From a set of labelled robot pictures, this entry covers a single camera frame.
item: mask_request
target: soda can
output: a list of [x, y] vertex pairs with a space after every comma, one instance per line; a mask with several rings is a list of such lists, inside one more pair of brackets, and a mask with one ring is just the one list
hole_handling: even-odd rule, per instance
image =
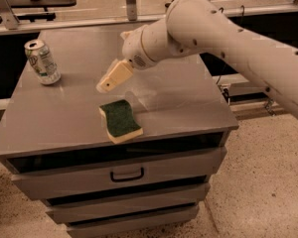
[[49, 47], [42, 40], [32, 40], [25, 44], [28, 61], [42, 84], [53, 84], [61, 78]]

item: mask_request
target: green sponge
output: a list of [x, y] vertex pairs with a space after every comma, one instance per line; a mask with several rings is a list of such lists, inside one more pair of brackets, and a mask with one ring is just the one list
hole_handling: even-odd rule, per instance
[[109, 139], [121, 143], [143, 134], [142, 128], [135, 122], [128, 101], [119, 100], [99, 107], [100, 114], [105, 117]]

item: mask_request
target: drawer pull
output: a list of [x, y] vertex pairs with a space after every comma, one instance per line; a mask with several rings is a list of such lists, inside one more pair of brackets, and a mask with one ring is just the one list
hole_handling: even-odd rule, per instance
[[125, 182], [125, 181], [142, 179], [144, 175], [145, 175], [145, 171], [143, 168], [140, 169], [140, 175], [138, 177], [134, 177], [134, 178], [115, 178], [114, 172], [110, 172], [110, 178], [113, 182]]

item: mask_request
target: cabinet drawer front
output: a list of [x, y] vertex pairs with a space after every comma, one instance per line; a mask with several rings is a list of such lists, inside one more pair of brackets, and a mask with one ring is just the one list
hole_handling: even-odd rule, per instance
[[216, 148], [170, 154], [150, 161], [137, 159], [136, 163], [115, 167], [88, 169], [79, 167], [62, 173], [41, 172], [15, 175], [13, 183], [30, 199], [48, 199], [73, 194], [89, 193], [120, 187], [148, 184], [172, 179], [185, 179], [217, 172], [226, 153]]
[[179, 186], [144, 193], [64, 204], [51, 207], [51, 210], [47, 213], [58, 224], [77, 222], [191, 202], [197, 203], [205, 199], [209, 189], [210, 185], [208, 183]]
[[199, 207], [190, 206], [181, 209], [166, 210], [165, 212], [148, 213], [135, 217], [125, 217], [119, 221], [101, 221], [68, 228], [68, 233], [73, 238], [93, 238], [101, 235], [125, 232], [150, 226], [164, 225], [173, 222], [182, 222], [197, 216]]

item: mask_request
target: gray countertop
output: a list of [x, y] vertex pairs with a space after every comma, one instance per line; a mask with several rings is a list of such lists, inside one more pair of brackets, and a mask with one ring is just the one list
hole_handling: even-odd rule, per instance
[[0, 123], [0, 158], [111, 145], [98, 106], [131, 104], [144, 134], [130, 142], [236, 129], [237, 121], [199, 56], [168, 59], [107, 94], [95, 86], [122, 59], [122, 31], [139, 24], [44, 31], [61, 81], [38, 82], [27, 63]]

